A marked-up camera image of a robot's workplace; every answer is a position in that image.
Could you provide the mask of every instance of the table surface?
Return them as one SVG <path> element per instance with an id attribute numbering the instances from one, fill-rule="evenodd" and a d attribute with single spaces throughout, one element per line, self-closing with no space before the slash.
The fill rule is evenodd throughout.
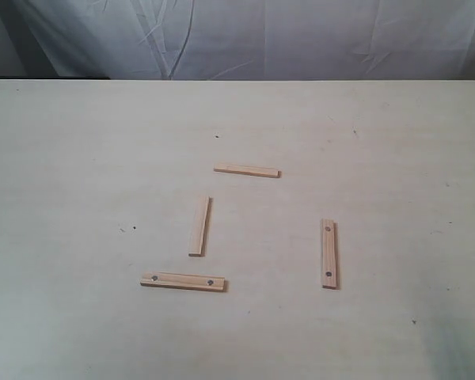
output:
<path id="1" fill-rule="evenodd" d="M 13 378 L 475 379 L 475 82 L 0 81 Z"/>

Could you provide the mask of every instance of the wooden strip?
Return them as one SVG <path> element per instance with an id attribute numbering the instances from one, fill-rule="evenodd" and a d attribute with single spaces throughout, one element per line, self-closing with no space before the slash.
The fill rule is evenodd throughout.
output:
<path id="1" fill-rule="evenodd" d="M 247 176 L 256 177 L 279 178 L 279 170 L 277 169 L 256 168 L 253 166 L 217 164 L 215 165 L 214 171 L 233 174 L 245 174 Z"/>
<path id="2" fill-rule="evenodd" d="M 190 250 L 188 255 L 192 257 L 201 257 L 204 251 L 204 240 L 206 239 L 207 213 L 211 198 L 202 196 L 197 207 L 194 225 L 192 228 L 192 236 L 190 238 Z"/>
<path id="3" fill-rule="evenodd" d="M 322 219 L 322 287 L 338 288 L 334 221 Z"/>
<path id="4" fill-rule="evenodd" d="M 225 278 L 213 275 L 180 275 L 177 273 L 153 272 L 142 275 L 144 287 L 172 287 L 192 291 L 224 291 Z"/>

